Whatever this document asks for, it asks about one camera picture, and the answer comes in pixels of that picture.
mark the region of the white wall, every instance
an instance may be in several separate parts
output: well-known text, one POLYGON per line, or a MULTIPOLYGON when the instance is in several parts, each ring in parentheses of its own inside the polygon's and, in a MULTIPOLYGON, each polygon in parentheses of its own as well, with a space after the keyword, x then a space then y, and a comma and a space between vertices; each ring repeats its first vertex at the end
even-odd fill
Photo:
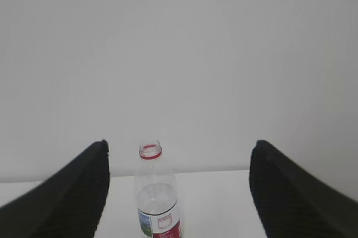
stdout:
POLYGON ((0 0, 0 181, 107 139, 113 175, 159 138, 178 172, 243 169, 267 139, 358 199, 358 0, 0 0))

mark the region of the plastic bottle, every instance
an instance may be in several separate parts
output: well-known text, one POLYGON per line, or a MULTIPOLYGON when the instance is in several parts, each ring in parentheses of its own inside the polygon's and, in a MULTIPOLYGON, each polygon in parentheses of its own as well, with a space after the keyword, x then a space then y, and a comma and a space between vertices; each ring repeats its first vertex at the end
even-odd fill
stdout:
POLYGON ((143 237, 181 238, 175 176, 163 160, 159 141, 142 144, 139 156, 134 184, 143 237))

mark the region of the bottle neck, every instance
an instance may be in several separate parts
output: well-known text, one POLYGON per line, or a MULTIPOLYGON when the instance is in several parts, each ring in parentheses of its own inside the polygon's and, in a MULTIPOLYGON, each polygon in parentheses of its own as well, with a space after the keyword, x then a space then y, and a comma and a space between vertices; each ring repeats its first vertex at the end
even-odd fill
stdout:
POLYGON ((143 160, 154 160, 162 155, 162 147, 159 140, 147 141, 141 144, 139 148, 139 156, 143 160))

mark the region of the textured black surface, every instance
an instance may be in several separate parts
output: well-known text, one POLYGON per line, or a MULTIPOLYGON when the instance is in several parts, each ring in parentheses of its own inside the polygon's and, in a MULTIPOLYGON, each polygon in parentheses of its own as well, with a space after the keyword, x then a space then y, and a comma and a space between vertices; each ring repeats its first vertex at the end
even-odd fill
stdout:
POLYGON ((249 183, 268 238, 358 237, 358 204, 266 141, 252 152, 249 183))
POLYGON ((92 238, 109 182, 108 144, 95 142, 43 184, 0 209, 0 238, 92 238))

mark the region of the table surface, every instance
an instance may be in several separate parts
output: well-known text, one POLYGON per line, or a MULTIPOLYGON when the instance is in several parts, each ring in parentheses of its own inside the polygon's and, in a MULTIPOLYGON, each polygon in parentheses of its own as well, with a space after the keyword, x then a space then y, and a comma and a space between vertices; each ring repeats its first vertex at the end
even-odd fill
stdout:
MULTIPOLYGON (((185 238, 266 238, 248 185, 248 170, 176 174, 185 238)), ((39 182, 0 183, 0 206, 39 182)), ((133 177, 111 178, 95 238, 140 238, 133 177)))

